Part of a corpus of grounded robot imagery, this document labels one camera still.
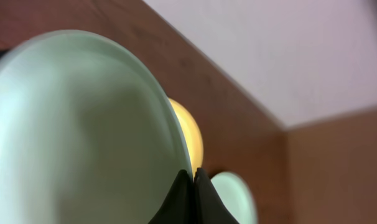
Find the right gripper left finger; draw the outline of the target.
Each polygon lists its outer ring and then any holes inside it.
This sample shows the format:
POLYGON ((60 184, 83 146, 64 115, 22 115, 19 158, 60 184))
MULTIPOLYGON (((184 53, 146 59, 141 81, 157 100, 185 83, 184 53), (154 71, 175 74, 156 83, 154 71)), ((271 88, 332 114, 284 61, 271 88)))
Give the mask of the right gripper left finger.
POLYGON ((149 224, 193 224, 193 182, 186 170, 180 170, 160 209, 149 224))

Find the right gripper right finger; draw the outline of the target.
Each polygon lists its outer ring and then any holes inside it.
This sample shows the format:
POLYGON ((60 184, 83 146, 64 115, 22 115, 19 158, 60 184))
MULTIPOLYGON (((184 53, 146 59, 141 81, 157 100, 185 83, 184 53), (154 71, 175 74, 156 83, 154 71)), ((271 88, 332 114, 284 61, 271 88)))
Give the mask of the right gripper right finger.
POLYGON ((198 168, 194 177, 197 224, 238 224, 224 206, 207 172, 198 168))

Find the light blue plate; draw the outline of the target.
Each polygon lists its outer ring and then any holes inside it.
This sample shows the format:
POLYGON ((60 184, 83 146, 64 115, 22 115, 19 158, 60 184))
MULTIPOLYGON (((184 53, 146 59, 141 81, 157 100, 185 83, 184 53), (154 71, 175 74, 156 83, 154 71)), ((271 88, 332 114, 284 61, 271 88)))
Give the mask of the light blue plate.
POLYGON ((240 224, 258 224, 253 195, 246 182, 234 172, 220 172, 211 178, 226 209, 240 224))
POLYGON ((0 58, 0 223, 147 223, 180 170, 169 99, 123 46, 59 30, 0 58))

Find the yellow plate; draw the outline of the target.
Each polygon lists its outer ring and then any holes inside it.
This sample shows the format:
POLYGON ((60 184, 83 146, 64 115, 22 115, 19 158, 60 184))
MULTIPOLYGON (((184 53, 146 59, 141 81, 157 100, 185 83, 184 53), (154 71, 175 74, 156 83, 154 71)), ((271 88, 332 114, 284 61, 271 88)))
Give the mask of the yellow plate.
POLYGON ((175 115, 179 121, 180 127, 184 134, 185 143, 187 145, 188 154, 190 158, 192 174, 203 164, 203 139, 197 122, 190 112, 177 101, 169 98, 173 107, 175 115))

